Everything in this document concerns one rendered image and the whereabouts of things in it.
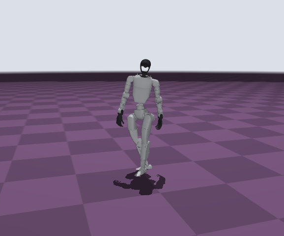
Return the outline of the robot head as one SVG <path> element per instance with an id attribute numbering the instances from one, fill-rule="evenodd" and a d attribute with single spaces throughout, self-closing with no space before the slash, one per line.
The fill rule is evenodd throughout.
<path id="1" fill-rule="evenodd" d="M 142 71 L 142 66 L 144 66 L 145 68 L 149 67 L 149 69 L 150 69 L 151 62 L 148 59 L 143 59 L 141 61 L 141 64 L 140 64 L 140 69 L 141 69 L 141 72 L 142 72 L 142 75 L 140 75 L 140 76 L 146 78 L 146 77 L 148 77 L 146 75 L 147 75 L 147 72 L 149 71 L 149 69 L 148 69 L 147 72 Z"/>

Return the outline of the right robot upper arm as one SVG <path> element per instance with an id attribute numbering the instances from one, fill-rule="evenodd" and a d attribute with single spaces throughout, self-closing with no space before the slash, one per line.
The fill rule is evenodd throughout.
<path id="1" fill-rule="evenodd" d="M 129 90 L 131 88 L 131 82 L 133 82 L 135 76 L 129 76 L 126 80 L 125 88 L 124 88 L 124 97 L 123 98 L 129 98 Z"/>

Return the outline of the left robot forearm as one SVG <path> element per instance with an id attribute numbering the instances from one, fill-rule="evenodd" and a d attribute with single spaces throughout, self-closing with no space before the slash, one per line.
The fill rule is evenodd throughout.
<path id="1" fill-rule="evenodd" d="M 156 103 L 156 106 L 157 106 L 157 116 L 160 117 L 160 114 L 163 115 L 163 108 L 162 108 L 162 102 L 159 102 L 159 103 Z"/>

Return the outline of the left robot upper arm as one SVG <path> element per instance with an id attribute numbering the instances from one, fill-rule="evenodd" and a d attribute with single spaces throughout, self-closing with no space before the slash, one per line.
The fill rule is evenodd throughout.
<path id="1" fill-rule="evenodd" d="M 154 93 L 155 93 L 154 101 L 156 103 L 162 102 L 162 98 L 160 96 L 160 84 L 159 84 L 159 81 L 156 80 L 156 79 L 152 79 L 152 85 L 155 87 L 154 88 Z"/>

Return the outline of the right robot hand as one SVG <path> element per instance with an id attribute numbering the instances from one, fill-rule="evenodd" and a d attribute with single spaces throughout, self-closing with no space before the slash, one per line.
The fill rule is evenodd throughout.
<path id="1" fill-rule="evenodd" d="M 123 115 L 123 110 L 121 110 L 121 113 L 117 113 L 117 120 L 116 120 L 116 124 L 118 124 L 120 127 L 122 127 L 121 121 L 124 124 L 123 120 L 122 120 L 122 115 Z"/>

